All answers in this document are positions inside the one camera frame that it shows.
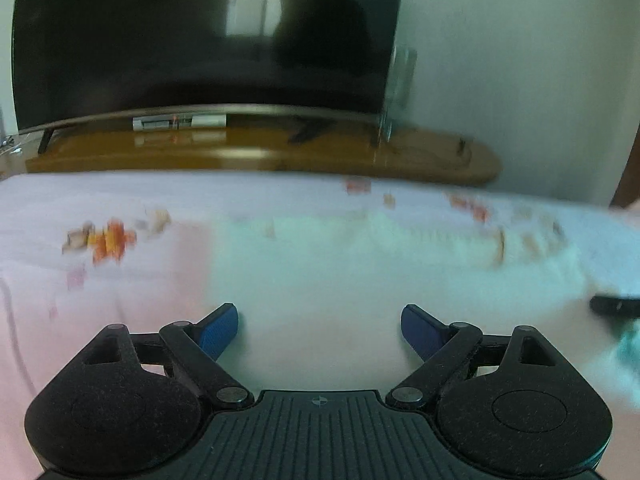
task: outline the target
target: white tablecloth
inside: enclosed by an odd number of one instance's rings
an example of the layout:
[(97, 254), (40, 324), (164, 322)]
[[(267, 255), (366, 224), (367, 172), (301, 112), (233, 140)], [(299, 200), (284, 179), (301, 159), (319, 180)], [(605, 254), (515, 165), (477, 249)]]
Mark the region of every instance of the white tablecloth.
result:
[[(452, 193), (473, 206), (452, 208)], [(640, 234), (624, 214), (398, 181), (257, 173), (22, 175), (0, 184), (0, 203), (0, 454), (8, 478), (39, 473), (24, 411), (101, 327), (155, 332), (225, 301), (238, 307), (241, 331), (220, 363), (256, 393), (386, 394), (420, 364), (398, 329), (407, 303), (486, 333), (532, 324), (612, 411), (599, 472), (631, 480), (640, 470), (640, 366), (621, 358), (620, 334), (588, 309), (598, 290), (640, 293)], [(474, 219), (474, 208), (488, 218)], [(161, 233), (149, 229), (155, 210), (172, 218)], [(345, 228), (365, 221), (370, 231), (380, 215), (407, 232), (517, 232), (556, 222), (570, 243), (496, 268), (438, 266), (416, 260), (418, 250), (394, 251), (389, 240)], [(94, 266), (90, 249), (62, 254), (69, 230), (87, 221), (102, 228), (112, 217), (138, 238), (120, 264)]]

